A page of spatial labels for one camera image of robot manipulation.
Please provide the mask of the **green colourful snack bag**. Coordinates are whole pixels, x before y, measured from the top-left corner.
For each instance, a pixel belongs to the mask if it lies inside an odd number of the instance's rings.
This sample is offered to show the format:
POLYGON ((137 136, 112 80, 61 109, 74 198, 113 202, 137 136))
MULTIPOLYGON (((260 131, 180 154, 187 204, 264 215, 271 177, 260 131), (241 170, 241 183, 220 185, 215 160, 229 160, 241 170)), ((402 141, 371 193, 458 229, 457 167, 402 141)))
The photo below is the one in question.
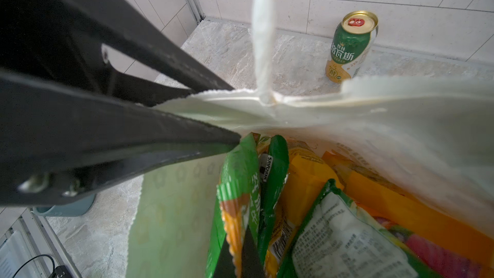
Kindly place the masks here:
POLYGON ((316 197, 278 277, 438 277, 330 179, 316 197))

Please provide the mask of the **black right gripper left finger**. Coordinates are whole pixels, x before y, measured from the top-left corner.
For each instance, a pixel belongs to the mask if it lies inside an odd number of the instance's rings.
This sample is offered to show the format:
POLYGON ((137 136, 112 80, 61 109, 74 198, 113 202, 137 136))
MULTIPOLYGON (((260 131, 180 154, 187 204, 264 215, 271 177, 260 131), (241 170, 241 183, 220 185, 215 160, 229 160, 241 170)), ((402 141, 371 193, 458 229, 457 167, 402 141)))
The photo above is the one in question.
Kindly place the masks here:
POLYGON ((219 254, 219 259, 212 276, 213 278, 236 278, 235 266, 229 248, 230 245, 227 240, 224 239, 221 252, 219 254))

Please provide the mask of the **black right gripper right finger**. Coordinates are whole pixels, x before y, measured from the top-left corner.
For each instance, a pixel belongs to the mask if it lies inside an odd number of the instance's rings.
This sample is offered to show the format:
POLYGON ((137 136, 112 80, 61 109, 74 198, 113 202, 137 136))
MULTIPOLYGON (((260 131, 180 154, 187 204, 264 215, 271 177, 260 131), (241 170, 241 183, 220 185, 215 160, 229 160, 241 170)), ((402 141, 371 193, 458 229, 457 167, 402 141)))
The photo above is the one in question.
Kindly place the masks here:
POLYGON ((244 237, 242 249, 241 277, 265 278, 264 268, 261 264, 252 232, 248 227, 244 237))

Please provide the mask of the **white printed paper bag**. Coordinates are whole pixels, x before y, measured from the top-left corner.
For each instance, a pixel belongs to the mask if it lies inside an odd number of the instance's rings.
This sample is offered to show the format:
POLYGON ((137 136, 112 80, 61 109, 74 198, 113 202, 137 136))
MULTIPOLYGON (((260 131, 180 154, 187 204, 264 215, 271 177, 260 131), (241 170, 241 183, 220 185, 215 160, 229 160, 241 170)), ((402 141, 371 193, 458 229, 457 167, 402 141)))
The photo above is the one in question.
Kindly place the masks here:
MULTIPOLYGON (((212 90, 157 111, 240 134, 258 159, 283 136, 317 156, 334 151, 426 207, 493 241, 493 82, 365 76, 336 93, 274 91, 275 0, 254 0, 255 90, 212 90)), ((227 154, 147 172, 129 233, 127 277, 205 277, 217 185, 227 154)))

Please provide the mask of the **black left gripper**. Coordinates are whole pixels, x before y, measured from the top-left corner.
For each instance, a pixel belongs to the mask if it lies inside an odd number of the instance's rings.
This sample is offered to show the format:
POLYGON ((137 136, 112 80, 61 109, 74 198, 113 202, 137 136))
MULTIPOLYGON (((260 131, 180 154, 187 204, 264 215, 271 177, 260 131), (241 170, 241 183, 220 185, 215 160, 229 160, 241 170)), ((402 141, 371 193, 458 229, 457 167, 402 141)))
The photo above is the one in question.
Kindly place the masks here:
POLYGON ((233 88, 125 0, 1 0, 1 61, 86 90, 1 70, 3 206, 65 205, 239 144, 227 129, 118 100, 155 106, 233 88), (125 74, 110 49, 176 86, 125 74))

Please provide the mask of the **pink red snack bag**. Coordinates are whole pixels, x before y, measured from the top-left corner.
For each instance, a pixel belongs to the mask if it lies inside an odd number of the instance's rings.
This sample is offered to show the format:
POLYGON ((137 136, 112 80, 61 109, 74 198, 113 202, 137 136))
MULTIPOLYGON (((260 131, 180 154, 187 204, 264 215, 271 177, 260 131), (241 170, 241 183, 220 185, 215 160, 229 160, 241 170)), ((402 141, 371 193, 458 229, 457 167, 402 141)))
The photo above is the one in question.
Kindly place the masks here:
POLYGON ((443 277, 493 277, 490 267, 444 249, 391 220, 379 216, 374 219, 443 277))

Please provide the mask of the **green chip snack bag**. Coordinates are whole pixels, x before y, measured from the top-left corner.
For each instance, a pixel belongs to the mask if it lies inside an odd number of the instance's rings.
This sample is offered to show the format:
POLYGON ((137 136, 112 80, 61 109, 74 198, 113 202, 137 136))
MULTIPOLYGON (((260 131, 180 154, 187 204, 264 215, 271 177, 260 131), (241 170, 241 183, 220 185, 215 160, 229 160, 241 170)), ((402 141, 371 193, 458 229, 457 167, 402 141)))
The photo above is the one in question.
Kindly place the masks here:
POLYGON ((245 233, 250 229, 254 241, 259 236, 261 188, 253 133, 227 154, 216 189, 205 277, 214 275, 223 243, 228 244, 228 260, 234 266, 232 277, 241 277, 245 233))

